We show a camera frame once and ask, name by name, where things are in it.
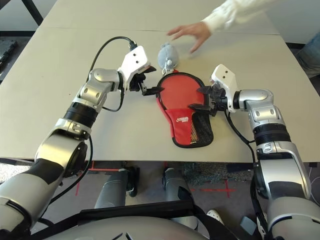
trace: robotic arm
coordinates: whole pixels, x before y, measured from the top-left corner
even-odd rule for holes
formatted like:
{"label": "robotic arm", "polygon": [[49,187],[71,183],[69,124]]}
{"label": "robotic arm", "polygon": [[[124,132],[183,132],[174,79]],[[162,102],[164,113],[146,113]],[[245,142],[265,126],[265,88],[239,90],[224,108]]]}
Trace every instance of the robotic arm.
{"label": "robotic arm", "polygon": [[91,127],[109,92],[160,92],[144,86],[144,73],[155,71],[145,50],[137,46],[124,58],[118,70],[96,68],[80,88],[63,118],[39,146],[35,164],[0,186],[0,239],[27,236],[50,203],[63,178],[75,175],[85,162]]}
{"label": "robotic arm", "polygon": [[320,208],[309,200],[311,184],[296,145],[291,142],[271,91],[238,90],[235,74],[220,64],[211,76],[211,113],[248,112],[258,162],[254,180],[258,193],[269,200],[267,231],[271,239],[315,239],[320,236]]}

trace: plush toy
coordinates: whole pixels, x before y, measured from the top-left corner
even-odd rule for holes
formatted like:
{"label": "plush toy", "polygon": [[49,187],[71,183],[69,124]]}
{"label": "plush toy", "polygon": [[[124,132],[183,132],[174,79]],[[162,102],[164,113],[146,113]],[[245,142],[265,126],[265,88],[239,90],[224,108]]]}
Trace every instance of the plush toy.
{"label": "plush toy", "polygon": [[158,64],[162,68],[162,74],[172,73],[178,62],[179,55],[176,48],[168,42],[161,45],[158,53]]}

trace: red ping pong paddle case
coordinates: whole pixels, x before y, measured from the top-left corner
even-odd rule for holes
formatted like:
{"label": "red ping pong paddle case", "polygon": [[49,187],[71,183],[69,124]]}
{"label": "red ping pong paddle case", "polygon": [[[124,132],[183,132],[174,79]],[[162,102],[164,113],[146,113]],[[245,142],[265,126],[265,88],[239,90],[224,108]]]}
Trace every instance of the red ping pong paddle case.
{"label": "red ping pong paddle case", "polygon": [[204,83],[185,72],[165,75],[158,83],[164,88],[156,95],[157,103],[170,124],[171,137],[181,148],[199,148],[212,143],[209,115],[189,108],[190,104],[209,104],[208,95],[197,91]]}

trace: white table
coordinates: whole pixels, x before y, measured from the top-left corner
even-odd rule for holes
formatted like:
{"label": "white table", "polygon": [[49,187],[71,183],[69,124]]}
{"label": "white table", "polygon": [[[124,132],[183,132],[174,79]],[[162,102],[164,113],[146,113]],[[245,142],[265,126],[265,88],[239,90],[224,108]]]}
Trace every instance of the white table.
{"label": "white table", "polygon": [[[63,117],[85,81],[96,51],[111,37],[125,35],[144,46],[155,67],[163,32],[41,27],[0,86],[0,157],[34,157],[57,119]],[[320,99],[294,56],[278,35],[217,33],[190,56],[191,37],[174,42],[180,54],[178,70],[208,83],[218,64],[225,64],[240,89],[270,89],[302,160],[319,161]],[[96,67],[117,68],[127,43],[112,43]],[[155,86],[161,73],[149,73],[145,84]],[[106,106],[115,108],[119,95],[110,93]],[[247,113],[232,115],[248,139],[253,135]],[[174,145],[167,120],[154,96],[129,92],[119,112],[102,111],[93,129],[94,160],[251,162],[249,149],[232,132],[223,114],[211,118],[214,141],[206,147]]]}
{"label": "white table", "polygon": [[[168,31],[199,22],[225,0],[57,0],[41,27]],[[227,33],[278,35],[269,18],[259,14]]]}

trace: black wire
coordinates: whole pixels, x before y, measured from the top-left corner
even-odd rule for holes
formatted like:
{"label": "black wire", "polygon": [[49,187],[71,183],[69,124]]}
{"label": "black wire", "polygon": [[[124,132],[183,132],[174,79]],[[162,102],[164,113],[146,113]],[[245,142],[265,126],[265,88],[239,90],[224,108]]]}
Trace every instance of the black wire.
{"label": "black wire", "polygon": [[[254,140],[252,140],[252,141],[247,140],[247,139],[238,131],[238,129],[236,128],[236,126],[234,125],[234,123],[233,123],[232,120],[231,120],[230,112],[229,112],[228,115],[227,115],[227,111],[224,110],[224,115],[225,115],[226,120],[228,121],[230,127],[232,128],[232,130],[238,135],[238,137],[239,137],[239,138],[248,146],[248,148],[250,149],[251,155],[252,155],[252,161],[253,161],[253,163],[255,163],[255,162],[256,162],[255,152],[254,152],[254,150],[252,149],[252,147],[250,146],[250,143],[253,143],[253,142],[255,142],[255,141],[254,141]],[[258,198],[257,198],[256,182],[255,182],[255,177],[254,177],[254,176],[252,177],[251,184],[250,184],[250,197],[251,197],[251,201],[252,201],[252,205],[253,205],[254,212],[255,212],[257,218],[259,219],[260,224],[261,224],[264,232],[267,233],[267,232],[268,232],[268,224],[267,224],[267,221],[266,221],[266,219],[265,219],[264,213],[263,213],[263,211],[262,211],[260,202],[259,202],[259,200],[258,200]]]}
{"label": "black wire", "polygon": [[[95,57],[94,57],[94,59],[93,59],[93,62],[92,62],[92,64],[91,64],[89,73],[94,69],[94,66],[95,66],[95,64],[96,64],[97,58],[99,57],[101,51],[105,48],[105,46],[107,46],[107,45],[108,45],[109,43],[111,43],[112,41],[118,40],[118,39],[127,40],[127,41],[129,42],[129,45],[130,45],[130,51],[132,51],[134,48],[137,47],[137,44],[136,44],[134,41],[132,41],[130,38],[126,37],[126,36],[115,36],[115,37],[113,37],[113,38],[110,38],[108,41],[106,41],[106,42],[100,47],[99,51],[96,53],[96,55],[95,55]],[[117,111],[120,110],[120,108],[122,107],[122,104],[123,104],[123,102],[124,102],[124,98],[125,98],[125,89],[124,89],[124,87],[123,87],[123,83],[120,82],[120,84],[121,84],[121,86],[120,86],[120,87],[121,87],[121,89],[120,89],[120,90],[121,90],[121,93],[120,93],[120,105],[119,105],[119,107],[118,107],[117,109],[110,109],[110,108],[107,108],[107,107],[103,106],[102,109],[107,110],[107,111],[110,111],[110,112],[117,112]]]}
{"label": "black wire", "polygon": [[105,46],[107,46],[109,43],[111,43],[112,41],[114,40],[117,40],[117,39],[124,39],[124,40],[127,40],[130,44],[130,49],[132,48],[132,45],[135,44],[134,41],[132,41],[130,38],[126,37],[126,36],[115,36],[113,38],[110,38],[108,41],[106,41],[99,49],[99,51],[96,53],[94,59],[93,59],[93,62],[91,64],[91,67],[90,67],[90,70],[89,70],[89,73],[92,71],[92,69],[94,69],[94,66],[96,64],[96,61],[97,61],[97,58],[99,57],[101,51],[105,48]]}
{"label": "black wire", "polygon": [[107,111],[110,111],[110,112],[117,112],[120,110],[120,108],[122,107],[122,104],[124,103],[124,98],[125,98],[125,89],[123,87],[123,85],[121,86],[121,90],[120,90],[120,105],[117,109],[110,109],[110,108],[107,108],[105,106],[102,107],[102,109],[104,110],[107,110]]}
{"label": "black wire", "polygon": [[50,221],[50,220],[48,220],[48,219],[45,219],[45,218],[42,218],[42,217],[40,217],[40,218],[38,219],[38,222],[39,222],[39,223],[42,223],[42,224],[44,224],[44,225],[47,225],[48,227],[51,227],[51,226],[55,225],[52,221]]}
{"label": "black wire", "polygon": [[263,228],[264,232],[268,232],[268,224],[265,219],[264,213],[262,211],[260,202],[257,198],[257,192],[256,192],[256,182],[255,182],[255,177],[253,176],[251,179],[251,184],[250,184],[250,197],[253,205],[253,209],[255,212],[255,215],[260,221],[261,227]]}
{"label": "black wire", "polygon": [[88,172],[88,169],[90,168],[90,164],[92,162],[92,158],[93,158],[93,154],[94,154],[94,146],[92,143],[92,139],[91,136],[89,136],[89,142],[90,142],[90,158],[88,160],[88,163],[85,166],[85,169],[83,171],[83,173],[81,174],[81,176],[79,176],[69,187],[67,187],[64,191],[62,191],[61,193],[59,193],[58,195],[56,195],[55,197],[53,197],[49,203],[52,204],[54,201],[56,201],[57,199],[59,199],[61,196],[63,196],[64,194],[66,194],[70,189],[72,189],[75,185],[77,185],[78,182],[80,182],[80,180],[86,175],[86,173]]}
{"label": "black wire", "polygon": [[230,117],[230,112],[229,114],[227,115],[227,111],[224,110],[224,115],[225,115],[225,118],[227,120],[227,122],[229,123],[230,127],[232,128],[232,130],[235,132],[235,134],[237,134],[237,136],[248,146],[248,148],[250,149],[250,152],[251,152],[251,155],[252,155],[252,161],[253,163],[256,162],[256,157],[255,157],[255,152],[254,150],[252,149],[252,147],[250,146],[250,143],[253,143],[253,141],[249,141],[247,140],[239,131],[238,129],[236,128],[236,126],[234,125],[234,123],[232,122],[231,120],[231,117]]}

